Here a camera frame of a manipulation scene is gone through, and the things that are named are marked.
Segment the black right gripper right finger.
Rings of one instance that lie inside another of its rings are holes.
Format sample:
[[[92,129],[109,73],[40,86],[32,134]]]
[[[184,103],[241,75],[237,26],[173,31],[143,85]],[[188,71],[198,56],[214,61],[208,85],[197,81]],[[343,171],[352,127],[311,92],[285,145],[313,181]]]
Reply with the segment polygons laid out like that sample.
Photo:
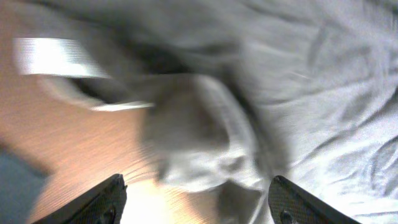
[[[272,179],[268,205],[276,224],[359,224],[281,175]]]

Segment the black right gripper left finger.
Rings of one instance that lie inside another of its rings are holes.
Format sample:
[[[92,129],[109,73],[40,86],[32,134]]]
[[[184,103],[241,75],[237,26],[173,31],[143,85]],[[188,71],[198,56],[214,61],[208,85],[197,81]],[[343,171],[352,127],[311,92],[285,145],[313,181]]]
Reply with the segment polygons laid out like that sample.
[[[123,175],[114,174],[34,224],[119,224],[126,190]]]

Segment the black printed t-shirt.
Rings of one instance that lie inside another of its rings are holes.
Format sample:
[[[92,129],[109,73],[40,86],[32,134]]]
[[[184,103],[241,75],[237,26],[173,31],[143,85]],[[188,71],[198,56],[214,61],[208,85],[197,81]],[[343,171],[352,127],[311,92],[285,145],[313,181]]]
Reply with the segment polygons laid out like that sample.
[[[1,144],[1,223],[28,223],[50,175]]]

